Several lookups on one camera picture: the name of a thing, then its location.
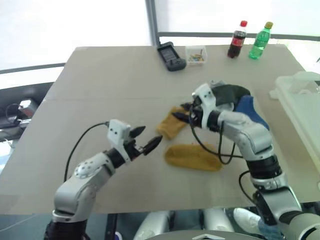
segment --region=plastic bottle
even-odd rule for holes
[[[273,23],[267,21],[264,29],[256,35],[254,45],[249,52],[249,57],[252,59],[259,59],[268,44],[268,41],[271,37],[270,29],[272,28]]]
[[[232,37],[232,42],[230,44],[230,48],[228,50],[228,57],[229,58],[235,58],[238,57],[241,51],[241,48],[244,44],[245,38],[247,36],[246,33],[246,26],[247,26],[247,21],[241,21],[240,27],[234,31],[233,37]]]

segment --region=table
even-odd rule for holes
[[[275,152],[301,202],[320,200],[320,175],[289,118],[268,92],[278,76],[303,71],[284,45],[269,45],[259,60],[249,59],[245,45],[238,59],[227,57],[228,46],[208,46],[208,61],[182,71],[168,72],[154,47],[80,47],[66,63],[22,135],[0,175],[0,213],[48,213],[63,182],[68,155],[85,129],[117,118],[132,126],[146,125],[137,138],[141,145],[156,135],[156,125],[172,106],[191,100],[191,93],[211,80],[224,80],[248,88],[257,112],[268,122]],[[183,57],[184,47],[177,47]],[[217,134],[197,130],[214,145]],[[110,147],[107,129],[90,131],[80,142],[71,164]],[[231,150],[225,140],[223,152]],[[97,194],[97,213],[128,213],[211,207],[249,206],[238,186],[247,170],[234,159],[219,172],[168,165],[164,150],[177,143],[195,143],[185,127],[172,141],[163,140],[148,156],[122,166]],[[254,188],[246,176],[244,188]]]

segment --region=red bottle cap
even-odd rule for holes
[[[241,27],[246,27],[247,24],[248,24],[247,21],[241,21],[240,26],[241,26]]]

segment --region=green bottle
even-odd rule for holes
[[[272,28],[273,23],[267,21],[264,29],[256,35],[253,47],[249,52],[249,57],[252,59],[259,59],[264,51],[265,47],[268,44],[268,41],[271,37],[270,29]]]

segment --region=green bottle cap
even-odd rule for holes
[[[274,25],[273,22],[267,21],[267,22],[265,23],[264,27],[265,27],[266,29],[271,29],[273,25]]]

